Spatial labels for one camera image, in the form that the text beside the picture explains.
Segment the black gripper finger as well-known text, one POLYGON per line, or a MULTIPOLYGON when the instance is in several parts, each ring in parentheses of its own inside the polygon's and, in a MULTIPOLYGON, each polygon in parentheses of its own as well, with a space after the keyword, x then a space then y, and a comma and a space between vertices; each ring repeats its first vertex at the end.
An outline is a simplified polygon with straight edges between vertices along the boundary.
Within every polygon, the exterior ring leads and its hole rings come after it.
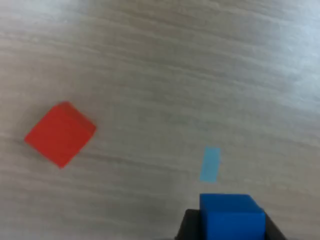
POLYGON ((288 240, 288 238, 277 227, 271 217, 265 213, 265 240, 288 240))
POLYGON ((201 214, 198 209, 184 212, 175 240, 201 240, 201 214))

